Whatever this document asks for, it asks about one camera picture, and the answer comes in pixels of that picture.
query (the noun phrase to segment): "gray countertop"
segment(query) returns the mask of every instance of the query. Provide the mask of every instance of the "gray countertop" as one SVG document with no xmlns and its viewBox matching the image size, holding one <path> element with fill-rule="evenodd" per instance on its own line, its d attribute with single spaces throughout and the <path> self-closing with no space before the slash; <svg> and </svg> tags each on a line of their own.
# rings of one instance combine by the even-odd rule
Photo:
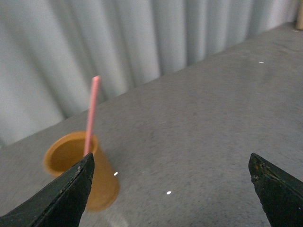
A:
<svg viewBox="0 0 303 227">
<path fill-rule="evenodd" d="M 0 216 L 51 182 L 45 152 L 86 114 L 0 150 Z M 121 189 L 81 227 L 268 227 L 248 160 L 303 180 L 303 33 L 280 26 L 102 103 L 94 132 Z"/>
</svg>

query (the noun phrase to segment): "cup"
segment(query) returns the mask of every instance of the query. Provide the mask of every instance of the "cup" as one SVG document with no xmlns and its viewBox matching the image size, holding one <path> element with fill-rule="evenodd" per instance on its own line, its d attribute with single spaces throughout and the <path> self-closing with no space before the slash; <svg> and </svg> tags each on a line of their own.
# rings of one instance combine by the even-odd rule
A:
<svg viewBox="0 0 303 227">
<path fill-rule="evenodd" d="M 57 140 L 48 149 L 44 156 L 47 172 L 58 177 L 83 158 L 85 133 L 85 131 L 72 132 Z M 119 182 L 94 135 L 91 136 L 89 151 L 94 156 L 95 170 L 86 209 L 104 210 L 117 198 Z"/>
</svg>

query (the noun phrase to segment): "cup rim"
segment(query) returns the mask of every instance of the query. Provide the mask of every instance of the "cup rim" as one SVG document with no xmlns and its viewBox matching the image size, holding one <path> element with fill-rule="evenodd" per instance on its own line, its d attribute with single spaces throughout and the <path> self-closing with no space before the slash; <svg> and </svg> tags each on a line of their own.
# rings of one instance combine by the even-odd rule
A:
<svg viewBox="0 0 303 227">
<path fill-rule="evenodd" d="M 43 164 L 47 170 L 47 172 L 49 172 L 50 174 L 54 175 L 54 176 L 59 176 L 63 173 L 63 171 L 57 171 L 54 170 L 53 168 L 50 167 L 50 161 L 52 158 L 52 155 L 54 153 L 54 151 L 61 146 L 62 144 L 70 141 L 70 140 L 85 140 L 85 136 L 86 136 L 86 131 L 74 131 L 72 133 L 69 133 L 61 138 L 59 138 L 55 143 L 53 143 L 49 149 L 47 150 L 47 152 L 45 153 L 44 159 L 43 159 Z M 92 153 L 93 155 L 95 155 L 97 149 L 98 149 L 98 139 L 95 135 L 91 135 L 91 142 L 93 143 L 93 150 Z"/>
</svg>

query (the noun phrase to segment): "pink straw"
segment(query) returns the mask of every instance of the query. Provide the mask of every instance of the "pink straw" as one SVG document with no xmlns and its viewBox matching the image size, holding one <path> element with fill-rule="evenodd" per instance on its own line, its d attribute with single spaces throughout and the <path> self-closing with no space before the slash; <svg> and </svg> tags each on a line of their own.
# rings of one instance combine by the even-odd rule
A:
<svg viewBox="0 0 303 227">
<path fill-rule="evenodd" d="M 96 109 L 96 102 L 98 96 L 100 76 L 95 76 L 91 80 L 91 94 L 90 94 L 90 104 L 89 104 L 89 114 L 87 118 L 85 145 L 84 145 L 84 156 L 89 153 L 90 137 L 93 131 L 94 116 Z"/>
</svg>

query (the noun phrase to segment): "curtain fold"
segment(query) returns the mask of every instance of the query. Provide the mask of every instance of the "curtain fold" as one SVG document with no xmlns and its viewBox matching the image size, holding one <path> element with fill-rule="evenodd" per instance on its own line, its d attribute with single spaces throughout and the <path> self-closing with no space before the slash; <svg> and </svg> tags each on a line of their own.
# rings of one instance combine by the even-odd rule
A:
<svg viewBox="0 0 303 227">
<path fill-rule="evenodd" d="M 294 21 L 299 0 L 2 0 L 0 145 Z"/>
</svg>

